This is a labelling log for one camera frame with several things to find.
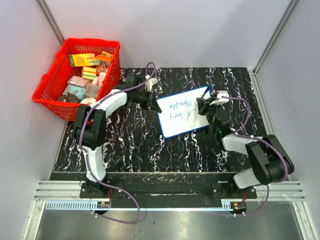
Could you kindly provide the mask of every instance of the red plastic basket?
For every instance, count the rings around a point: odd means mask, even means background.
[[[72,76],[81,76],[82,68],[71,67],[69,55],[84,53],[100,55],[102,51],[113,54],[112,62],[96,99],[98,101],[110,93],[115,85],[119,83],[121,78],[119,49],[120,44],[117,41],[68,38],[55,55],[55,60],[47,74],[43,75],[32,96],[32,100],[43,104],[63,120],[75,121],[77,108],[80,104],[57,101],[67,87],[67,81]]]

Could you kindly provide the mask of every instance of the white wall panel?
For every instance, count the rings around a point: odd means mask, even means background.
[[[17,240],[64,126],[31,99],[59,44],[36,1],[0,5],[0,239]]]
[[[320,1],[300,1],[258,72],[279,140],[295,165],[314,225],[319,215]]]
[[[248,67],[290,0],[46,0],[65,38],[121,44],[121,66]]]

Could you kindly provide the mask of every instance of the whiteboard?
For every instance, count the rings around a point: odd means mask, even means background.
[[[162,113],[158,113],[158,118],[164,138],[171,138],[208,126],[206,116],[198,114],[196,101],[196,98],[200,98],[208,88],[208,86],[202,86],[157,100],[162,110]],[[210,91],[203,98],[208,99],[209,97]]]

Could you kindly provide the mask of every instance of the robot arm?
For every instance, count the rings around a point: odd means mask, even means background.
[[[155,83],[156,79],[150,79],[146,84],[144,89],[133,89],[127,92],[117,93],[121,90],[131,89],[137,86],[142,79],[139,76],[128,74],[126,81],[117,85],[115,89],[111,90],[109,95],[113,95],[105,100],[97,101],[91,105],[80,105],[76,113],[76,118],[73,126],[73,136],[76,139],[76,143],[79,144],[80,134],[85,121],[85,118],[89,110],[98,104],[93,112],[91,113],[89,120],[92,124],[87,124],[85,126],[82,147],[86,150],[83,152],[87,155],[88,161],[92,170],[92,173],[99,181],[106,180],[106,170],[103,166],[103,156],[102,156],[102,145],[106,140],[106,130],[107,122],[106,119],[115,110],[125,105],[128,101],[140,104],[140,107],[145,110],[155,111],[161,113],[161,109],[155,99],[155,93],[152,89],[152,85]],[[90,172],[86,174],[86,184],[92,188],[101,190],[102,187],[97,181],[92,177]]]
[[[230,191],[238,191],[257,184],[267,185],[278,182],[285,176],[285,166],[279,156],[267,145],[252,138],[234,135],[230,128],[230,113],[221,107],[229,101],[227,91],[217,91],[214,98],[197,98],[198,114],[206,116],[213,133],[213,140],[224,151],[234,151],[247,155],[251,168],[237,173],[229,184]],[[258,137],[273,146],[283,157],[288,174],[295,168],[288,154],[276,138],[270,134]]]

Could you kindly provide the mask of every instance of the metal floor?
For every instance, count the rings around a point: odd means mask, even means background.
[[[259,207],[249,202],[248,212]],[[223,212],[150,211],[140,223],[128,225],[95,218],[89,211],[45,210],[37,240],[300,240],[294,207],[268,202],[259,213],[226,217]],[[109,217],[133,220],[133,211],[107,212]]]

